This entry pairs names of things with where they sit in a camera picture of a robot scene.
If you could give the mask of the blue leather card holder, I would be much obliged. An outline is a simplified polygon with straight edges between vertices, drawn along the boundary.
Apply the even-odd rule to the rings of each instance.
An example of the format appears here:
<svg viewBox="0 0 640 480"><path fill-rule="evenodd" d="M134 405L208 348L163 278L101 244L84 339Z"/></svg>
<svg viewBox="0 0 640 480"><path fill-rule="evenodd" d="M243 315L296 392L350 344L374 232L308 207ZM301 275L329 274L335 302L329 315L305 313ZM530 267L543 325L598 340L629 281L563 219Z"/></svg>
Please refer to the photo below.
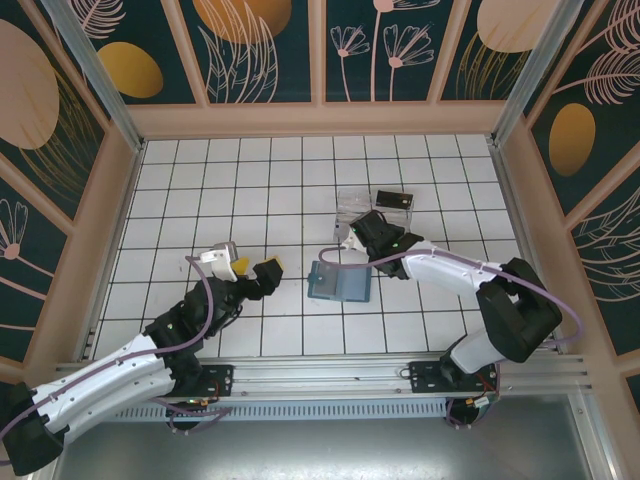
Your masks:
<svg viewBox="0 0 640 480"><path fill-rule="evenodd" d="M309 298L335 302L368 303L372 269L342 269L313 261L307 277Z"/></svg>

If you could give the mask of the clear acrylic card box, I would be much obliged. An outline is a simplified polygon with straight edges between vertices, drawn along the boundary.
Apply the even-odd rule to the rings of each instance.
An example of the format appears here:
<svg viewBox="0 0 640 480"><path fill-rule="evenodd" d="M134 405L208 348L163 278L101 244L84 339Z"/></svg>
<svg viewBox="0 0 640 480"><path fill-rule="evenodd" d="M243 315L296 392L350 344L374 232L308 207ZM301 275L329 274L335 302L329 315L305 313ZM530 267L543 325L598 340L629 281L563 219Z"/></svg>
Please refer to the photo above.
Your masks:
<svg viewBox="0 0 640 480"><path fill-rule="evenodd" d="M378 210L383 213L386 220L398 226L410 229L413 206L411 210L398 210L378 207L376 205L376 193L378 190L400 192L392 190L391 187L372 188L368 187L344 187L337 191L336 216L334 221L333 237L336 242L346 239L349 232L349 224L360 215L371 210Z"/></svg>

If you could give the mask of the art panel with pink flowers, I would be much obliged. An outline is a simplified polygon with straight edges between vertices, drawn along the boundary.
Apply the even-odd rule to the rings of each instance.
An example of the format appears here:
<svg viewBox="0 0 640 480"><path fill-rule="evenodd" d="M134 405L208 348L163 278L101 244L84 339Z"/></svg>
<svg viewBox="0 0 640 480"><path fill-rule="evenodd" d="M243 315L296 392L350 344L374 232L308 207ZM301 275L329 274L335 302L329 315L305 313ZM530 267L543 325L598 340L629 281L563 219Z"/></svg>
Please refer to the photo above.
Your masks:
<svg viewBox="0 0 640 480"><path fill-rule="evenodd" d="M454 0L327 0L328 102L424 101Z"/></svg>

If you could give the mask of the grey metal plate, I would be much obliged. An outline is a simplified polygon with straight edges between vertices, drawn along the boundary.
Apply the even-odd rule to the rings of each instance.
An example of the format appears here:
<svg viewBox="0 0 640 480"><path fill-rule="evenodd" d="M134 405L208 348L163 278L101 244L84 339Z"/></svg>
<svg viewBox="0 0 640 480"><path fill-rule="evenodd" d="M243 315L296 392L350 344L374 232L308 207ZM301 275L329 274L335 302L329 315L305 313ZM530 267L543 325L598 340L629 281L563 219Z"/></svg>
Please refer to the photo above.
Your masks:
<svg viewBox="0 0 640 480"><path fill-rule="evenodd" d="M508 398L469 429L440 418L221 422L189 437L104 423L55 480L593 480L568 403Z"/></svg>

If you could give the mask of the art panel with single flower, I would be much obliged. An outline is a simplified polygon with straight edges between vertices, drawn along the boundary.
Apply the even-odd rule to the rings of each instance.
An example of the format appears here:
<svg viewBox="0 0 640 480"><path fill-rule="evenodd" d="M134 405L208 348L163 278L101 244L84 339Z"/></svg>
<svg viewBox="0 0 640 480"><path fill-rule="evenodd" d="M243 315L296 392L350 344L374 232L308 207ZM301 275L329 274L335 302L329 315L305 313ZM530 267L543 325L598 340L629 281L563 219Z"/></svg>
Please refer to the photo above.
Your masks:
<svg viewBox="0 0 640 480"><path fill-rule="evenodd" d="M68 239L68 218L0 154L0 361L26 361Z"/></svg>

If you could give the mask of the art panel with pale circle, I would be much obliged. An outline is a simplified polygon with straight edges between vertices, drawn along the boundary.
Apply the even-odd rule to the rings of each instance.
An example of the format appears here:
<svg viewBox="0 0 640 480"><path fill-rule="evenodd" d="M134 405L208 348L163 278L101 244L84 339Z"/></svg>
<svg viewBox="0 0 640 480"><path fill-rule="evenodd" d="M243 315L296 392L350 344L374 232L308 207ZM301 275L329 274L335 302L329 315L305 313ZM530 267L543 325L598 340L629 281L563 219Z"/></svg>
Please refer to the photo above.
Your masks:
<svg viewBox="0 0 640 480"><path fill-rule="evenodd" d="M471 0L441 99L507 99L557 3Z"/></svg>

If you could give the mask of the art panel with leaf outlines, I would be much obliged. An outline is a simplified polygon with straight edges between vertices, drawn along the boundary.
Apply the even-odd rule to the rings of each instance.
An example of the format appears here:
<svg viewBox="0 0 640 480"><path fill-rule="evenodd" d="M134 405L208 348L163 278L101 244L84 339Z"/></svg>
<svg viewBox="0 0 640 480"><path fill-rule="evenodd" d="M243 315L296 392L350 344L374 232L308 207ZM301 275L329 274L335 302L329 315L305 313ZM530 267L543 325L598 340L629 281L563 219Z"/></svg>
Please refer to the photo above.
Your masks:
<svg viewBox="0 0 640 480"><path fill-rule="evenodd" d="M207 101L311 101L308 0L178 0Z"/></svg>

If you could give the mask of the art panel with gold lines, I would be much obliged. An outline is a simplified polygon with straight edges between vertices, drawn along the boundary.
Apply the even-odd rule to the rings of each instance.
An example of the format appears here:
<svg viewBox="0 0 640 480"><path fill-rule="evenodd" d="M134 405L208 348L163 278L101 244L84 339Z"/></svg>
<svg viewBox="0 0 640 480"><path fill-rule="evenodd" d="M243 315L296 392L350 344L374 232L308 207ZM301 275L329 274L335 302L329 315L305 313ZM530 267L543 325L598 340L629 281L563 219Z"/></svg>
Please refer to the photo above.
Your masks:
<svg viewBox="0 0 640 480"><path fill-rule="evenodd" d="M105 131L18 0L0 0L0 155L72 219Z"/></svg>

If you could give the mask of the art panel with orange oval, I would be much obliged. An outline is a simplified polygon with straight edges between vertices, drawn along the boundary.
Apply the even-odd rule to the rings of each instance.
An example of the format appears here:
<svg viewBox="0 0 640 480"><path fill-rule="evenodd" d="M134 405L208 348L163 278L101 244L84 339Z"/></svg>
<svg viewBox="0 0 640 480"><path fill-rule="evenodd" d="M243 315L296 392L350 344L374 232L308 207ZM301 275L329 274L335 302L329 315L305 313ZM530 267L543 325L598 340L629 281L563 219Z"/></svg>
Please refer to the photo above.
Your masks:
<svg viewBox="0 0 640 480"><path fill-rule="evenodd" d="M605 0L531 125L568 214L640 143L640 0Z"/></svg>

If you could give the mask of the art panel with feather outlines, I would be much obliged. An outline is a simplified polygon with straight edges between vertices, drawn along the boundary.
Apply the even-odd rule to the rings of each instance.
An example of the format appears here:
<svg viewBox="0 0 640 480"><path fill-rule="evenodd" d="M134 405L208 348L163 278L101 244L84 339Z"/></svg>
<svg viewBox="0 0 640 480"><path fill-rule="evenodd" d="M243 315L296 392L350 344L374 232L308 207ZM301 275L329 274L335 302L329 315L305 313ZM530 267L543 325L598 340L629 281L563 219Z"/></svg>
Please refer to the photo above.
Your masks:
<svg viewBox="0 0 640 480"><path fill-rule="evenodd" d="M640 350L640 166L571 235L615 354Z"/></svg>

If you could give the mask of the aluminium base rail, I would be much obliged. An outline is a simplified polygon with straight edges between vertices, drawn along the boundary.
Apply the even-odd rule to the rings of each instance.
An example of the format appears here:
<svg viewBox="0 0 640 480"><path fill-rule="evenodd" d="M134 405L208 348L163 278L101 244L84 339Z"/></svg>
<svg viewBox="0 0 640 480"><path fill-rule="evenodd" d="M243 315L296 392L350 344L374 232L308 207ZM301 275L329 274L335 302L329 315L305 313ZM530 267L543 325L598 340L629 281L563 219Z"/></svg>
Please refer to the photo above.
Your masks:
<svg viewBox="0 0 640 480"><path fill-rule="evenodd" d="M233 367L232 400L284 401L408 398L409 364L438 359L437 353L344 354L203 358L200 363ZM543 351L524 363L500 364L503 396L584 394L593 386L578 355Z"/></svg>

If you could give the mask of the aluminium frame post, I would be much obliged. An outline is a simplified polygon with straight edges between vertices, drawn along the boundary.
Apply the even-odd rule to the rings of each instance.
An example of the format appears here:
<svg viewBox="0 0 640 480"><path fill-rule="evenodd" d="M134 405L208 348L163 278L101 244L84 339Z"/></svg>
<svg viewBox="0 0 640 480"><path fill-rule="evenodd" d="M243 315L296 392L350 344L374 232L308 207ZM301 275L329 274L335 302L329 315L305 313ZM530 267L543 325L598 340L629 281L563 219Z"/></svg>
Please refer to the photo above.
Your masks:
<svg viewBox="0 0 640 480"><path fill-rule="evenodd" d="M93 40L107 40L126 17L124 0L39 0L52 26L135 153L142 137Z"/></svg>
<svg viewBox="0 0 640 480"><path fill-rule="evenodd" d="M574 26L580 26L580 15L589 12L596 0L559 0L531 50L523 69L518 74L504 107L487 136L491 150L498 150L508 140L525 107L544 77L552 71L553 62L559 57L562 45Z"/></svg>

